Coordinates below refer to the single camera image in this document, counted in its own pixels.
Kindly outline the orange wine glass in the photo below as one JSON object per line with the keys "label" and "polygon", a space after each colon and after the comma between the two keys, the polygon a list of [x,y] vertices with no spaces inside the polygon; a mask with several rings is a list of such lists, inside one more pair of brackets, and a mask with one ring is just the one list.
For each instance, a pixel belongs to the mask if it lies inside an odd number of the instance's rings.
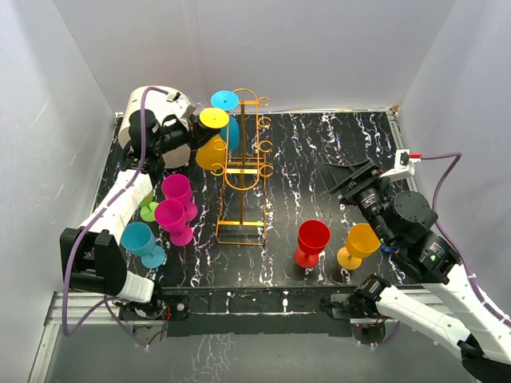
{"label": "orange wine glass", "polygon": [[[218,108],[206,108],[200,112],[200,122],[208,131],[222,129],[228,125],[229,115]],[[227,152],[227,144],[219,133],[213,133],[213,137],[206,140],[206,144],[199,148],[196,153],[197,164],[209,171],[220,169],[224,163]]]}
{"label": "orange wine glass", "polygon": [[370,224],[358,223],[350,229],[345,246],[337,253],[337,261],[346,270],[356,270],[362,261],[375,253],[380,246],[381,242]]}

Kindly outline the red wine glass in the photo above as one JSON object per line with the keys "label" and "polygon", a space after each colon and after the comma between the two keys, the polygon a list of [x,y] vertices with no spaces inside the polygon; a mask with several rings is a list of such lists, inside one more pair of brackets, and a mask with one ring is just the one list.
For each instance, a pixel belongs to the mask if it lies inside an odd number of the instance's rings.
{"label": "red wine glass", "polygon": [[331,239],[329,227],[318,220],[304,222],[298,231],[298,247],[295,262],[304,269],[313,268],[319,263],[319,254]]}

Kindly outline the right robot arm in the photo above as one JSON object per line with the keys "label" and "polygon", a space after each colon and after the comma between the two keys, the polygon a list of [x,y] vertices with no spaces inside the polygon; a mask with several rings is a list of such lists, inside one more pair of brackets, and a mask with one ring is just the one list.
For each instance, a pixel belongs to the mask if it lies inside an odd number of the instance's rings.
{"label": "right robot arm", "polygon": [[394,263],[450,310],[445,315],[402,293],[375,274],[343,304],[357,314],[394,318],[424,334],[461,360],[480,382],[510,380],[510,319],[474,287],[454,246],[432,231],[438,215],[423,194],[390,196],[396,180],[414,174],[419,159],[405,158],[384,172],[373,160],[354,165],[319,163],[328,193],[356,206],[384,247],[396,249]]}

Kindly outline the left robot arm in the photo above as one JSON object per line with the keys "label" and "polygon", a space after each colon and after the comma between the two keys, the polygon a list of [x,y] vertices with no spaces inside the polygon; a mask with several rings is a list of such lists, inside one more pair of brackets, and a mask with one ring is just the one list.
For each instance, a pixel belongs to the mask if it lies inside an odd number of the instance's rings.
{"label": "left robot arm", "polygon": [[133,302],[147,318],[163,313],[165,300],[154,292],[154,281],[127,269],[121,236],[162,175],[164,156],[182,146],[197,150],[219,132],[194,114],[169,113],[159,118],[150,109],[138,109],[124,116],[118,135],[123,168],[115,184],[80,227],[61,233],[65,291],[95,292]]}

